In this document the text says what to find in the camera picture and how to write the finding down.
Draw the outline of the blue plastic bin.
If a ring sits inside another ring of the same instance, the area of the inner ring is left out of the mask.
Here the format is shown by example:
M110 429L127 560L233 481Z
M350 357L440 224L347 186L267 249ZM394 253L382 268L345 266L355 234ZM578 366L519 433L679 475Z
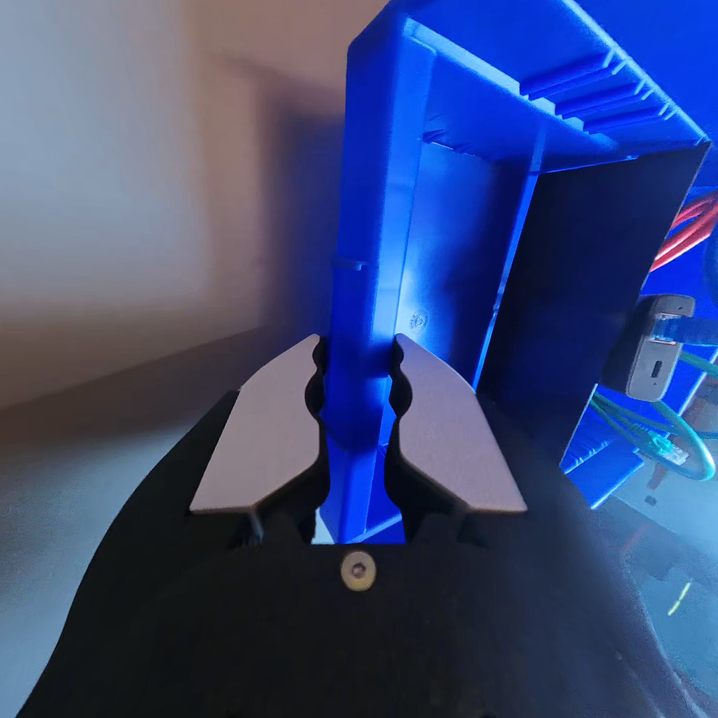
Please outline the blue plastic bin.
M390 354L412 337L571 472L712 139L575 1L391 1L347 51L324 419L335 541L394 536Z

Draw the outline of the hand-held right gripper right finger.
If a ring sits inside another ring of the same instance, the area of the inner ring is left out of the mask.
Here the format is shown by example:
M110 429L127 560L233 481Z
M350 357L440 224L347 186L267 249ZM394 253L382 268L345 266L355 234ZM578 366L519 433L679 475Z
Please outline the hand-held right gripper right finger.
M458 535L475 517L525 519L525 499L472 386L405 334L393 339L390 379L385 489L404 535L416 536L434 515Z

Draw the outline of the grey ethernet adapter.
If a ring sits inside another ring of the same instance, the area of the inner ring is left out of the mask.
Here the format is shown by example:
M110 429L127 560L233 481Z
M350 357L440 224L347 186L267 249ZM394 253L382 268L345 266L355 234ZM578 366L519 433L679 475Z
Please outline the grey ethernet adapter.
M661 400L683 346L675 340L655 338L653 330L660 320L692 317L694 311L695 300L686 295L640 297L608 354L599 384L631 399Z

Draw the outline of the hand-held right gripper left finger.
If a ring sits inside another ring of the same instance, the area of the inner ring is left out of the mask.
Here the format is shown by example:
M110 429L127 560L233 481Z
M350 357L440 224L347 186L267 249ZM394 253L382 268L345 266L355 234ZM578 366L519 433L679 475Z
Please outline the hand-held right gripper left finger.
M193 499L193 515L238 514L265 525L276 512L295 524L328 497L324 404L326 345L310 335L240 388Z

